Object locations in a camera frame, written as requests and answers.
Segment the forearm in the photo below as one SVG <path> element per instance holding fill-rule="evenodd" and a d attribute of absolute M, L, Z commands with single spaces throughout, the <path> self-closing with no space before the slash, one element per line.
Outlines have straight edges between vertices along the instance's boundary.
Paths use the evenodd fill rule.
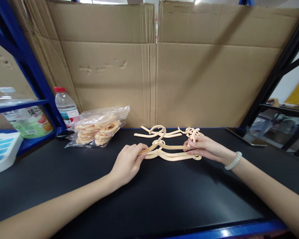
<path fill-rule="evenodd" d="M 299 237 L 299 195 L 261 171 L 245 158 L 240 159 L 232 172 Z"/>
<path fill-rule="evenodd" d="M 50 238 L 72 219 L 119 188 L 106 175 L 0 222 L 0 238 Z"/>

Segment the bottle label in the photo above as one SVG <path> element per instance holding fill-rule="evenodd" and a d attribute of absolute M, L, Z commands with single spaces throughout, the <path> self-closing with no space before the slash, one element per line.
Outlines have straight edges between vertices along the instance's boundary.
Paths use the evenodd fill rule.
<path fill-rule="evenodd" d="M 49 134 L 52 126 L 39 106 L 2 113 L 24 138 L 38 138 Z"/>
<path fill-rule="evenodd" d="M 74 109 L 74 110 L 69 110 L 69 111 L 59 111 L 63 120 L 64 120 L 64 123 L 65 125 L 70 128 L 71 127 L 71 123 L 74 121 L 74 119 L 76 117 L 79 117 L 79 112 L 77 109 Z"/>

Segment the red bottle cap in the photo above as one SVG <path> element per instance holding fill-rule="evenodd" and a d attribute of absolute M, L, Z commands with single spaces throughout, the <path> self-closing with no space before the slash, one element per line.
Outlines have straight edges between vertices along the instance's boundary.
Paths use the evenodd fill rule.
<path fill-rule="evenodd" d="M 53 89 L 55 92 L 65 92 L 64 87 L 54 87 Z"/>

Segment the blue metal shelf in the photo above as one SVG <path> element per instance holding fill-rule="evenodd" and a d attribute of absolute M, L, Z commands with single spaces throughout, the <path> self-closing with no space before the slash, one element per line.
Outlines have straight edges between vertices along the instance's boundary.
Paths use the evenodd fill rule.
<path fill-rule="evenodd" d="M 56 133 L 66 130 L 64 121 L 57 110 L 54 95 L 47 83 L 39 64 L 18 25 L 18 21 L 7 0 L 0 0 L 0 46 L 6 49 L 16 60 L 22 73 L 37 97 L 37 101 L 22 103 L 13 106 L 0 107 L 0 113 L 12 110 L 41 105 L 45 114 L 54 127 L 53 133 L 36 139 L 25 139 L 19 153 L 52 138 Z"/>
<path fill-rule="evenodd" d="M 183 236 L 168 237 L 168 239 L 220 239 L 227 237 L 249 236 L 253 234 L 264 234 L 287 229 L 287 226 L 281 220 L 276 219 L 268 222 L 253 222 Z"/>

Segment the hanger hook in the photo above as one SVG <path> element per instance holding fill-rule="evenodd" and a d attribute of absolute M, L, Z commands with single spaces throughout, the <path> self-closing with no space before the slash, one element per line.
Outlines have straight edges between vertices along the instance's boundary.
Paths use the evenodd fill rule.
<path fill-rule="evenodd" d="M 159 143 L 160 140 L 161 140 L 161 139 L 165 136 L 165 134 L 166 134 L 166 128 L 165 128 L 164 126 L 162 126 L 162 125 L 154 126 L 153 128 L 150 129 L 149 134 L 151 134 L 151 133 L 153 132 L 153 130 L 156 129 L 156 128 L 161 128 L 161 129 L 163 130 L 163 134 L 162 134 L 162 136 L 159 137 L 159 139 L 157 140 L 157 142 Z"/>

